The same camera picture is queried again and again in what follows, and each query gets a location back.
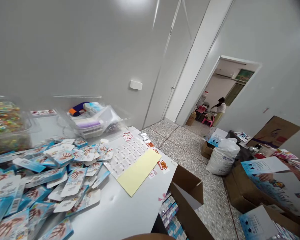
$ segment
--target pink stool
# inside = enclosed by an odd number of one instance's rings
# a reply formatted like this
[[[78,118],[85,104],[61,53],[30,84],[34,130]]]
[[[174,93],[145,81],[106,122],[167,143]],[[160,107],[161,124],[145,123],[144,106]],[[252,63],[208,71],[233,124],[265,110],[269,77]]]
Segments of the pink stool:
[[[206,122],[209,122],[209,123],[211,123],[209,127],[211,127],[212,124],[213,124],[213,122],[214,122],[214,116],[211,116],[211,117],[212,117],[212,121],[209,121],[209,120],[207,120],[206,118],[204,118],[203,121],[202,121],[201,123],[204,123],[205,121],[206,121]]]

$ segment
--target cardboard box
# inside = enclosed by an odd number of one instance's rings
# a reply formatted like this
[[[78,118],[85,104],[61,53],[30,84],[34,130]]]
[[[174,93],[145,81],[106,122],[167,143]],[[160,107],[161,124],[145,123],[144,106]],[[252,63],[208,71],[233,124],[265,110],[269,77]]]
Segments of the cardboard box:
[[[176,187],[194,210],[203,205],[203,184],[200,178],[178,165],[172,182],[177,185]]]
[[[201,155],[207,159],[210,159],[214,148],[215,148],[215,146],[213,146],[212,144],[207,143],[207,141],[205,141],[201,147]]]
[[[217,147],[221,139],[225,139],[227,135],[228,133],[226,131],[223,131],[220,128],[211,127],[205,140],[213,146]]]
[[[264,205],[241,215],[239,219],[247,240],[270,239],[280,232],[287,236],[294,234],[300,237],[298,224]]]
[[[277,116],[273,116],[246,145],[255,146],[256,144],[266,144],[273,148],[279,148],[299,130],[299,126]]]
[[[300,216],[300,181],[289,167],[275,156],[241,164],[258,189]]]
[[[196,119],[197,115],[195,112],[191,113],[190,117],[188,118],[186,125],[191,126]]]
[[[284,216],[300,225],[300,217],[259,190],[247,176],[241,164],[232,169],[224,183],[231,205],[240,212],[250,211],[261,203],[265,205],[275,204],[284,211]]]
[[[191,240],[213,240],[214,238],[198,217],[196,212],[190,206],[189,202],[184,198],[183,194],[179,191],[179,188],[173,182],[170,184],[169,191],[175,199],[179,211],[176,213],[176,217],[182,225],[187,238]],[[155,224],[152,228],[152,233],[168,234],[166,228],[163,225],[162,219],[158,214]]]

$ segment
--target terrazzo floor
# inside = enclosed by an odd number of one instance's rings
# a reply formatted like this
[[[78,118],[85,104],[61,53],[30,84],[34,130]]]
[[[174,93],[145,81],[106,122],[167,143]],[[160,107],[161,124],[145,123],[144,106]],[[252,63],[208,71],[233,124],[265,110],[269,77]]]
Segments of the terrazzo floor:
[[[223,178],[206,170],[208,159],[200,154],[203,135],[209,127],[195,121],[181,127],[166,121],[143,129],[164,154],[203,181],[204,204],[196,210],[215,240],[245,239],[238,217],[241,213],[229,204]]]

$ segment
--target wall switch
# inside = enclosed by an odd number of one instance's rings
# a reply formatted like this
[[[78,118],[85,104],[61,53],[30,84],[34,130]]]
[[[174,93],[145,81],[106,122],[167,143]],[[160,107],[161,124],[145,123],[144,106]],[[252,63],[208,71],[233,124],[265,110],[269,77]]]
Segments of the wall switch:
[[[133,89],[141,90],[142,89],[142,83],[137,82],[135,80],[131,80],[130,81],[130,87],[133,88]]]

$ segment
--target woven plastic bag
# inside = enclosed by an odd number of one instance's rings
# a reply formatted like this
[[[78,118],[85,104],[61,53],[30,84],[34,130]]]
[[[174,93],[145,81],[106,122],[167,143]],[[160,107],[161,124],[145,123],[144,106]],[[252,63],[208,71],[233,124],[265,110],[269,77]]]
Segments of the woven plastic bag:
[[[237,139],[222,139],[219,146],[213,149],[207,170],[212,174],[227,175],[234,163],[234,158],[240,151]]]

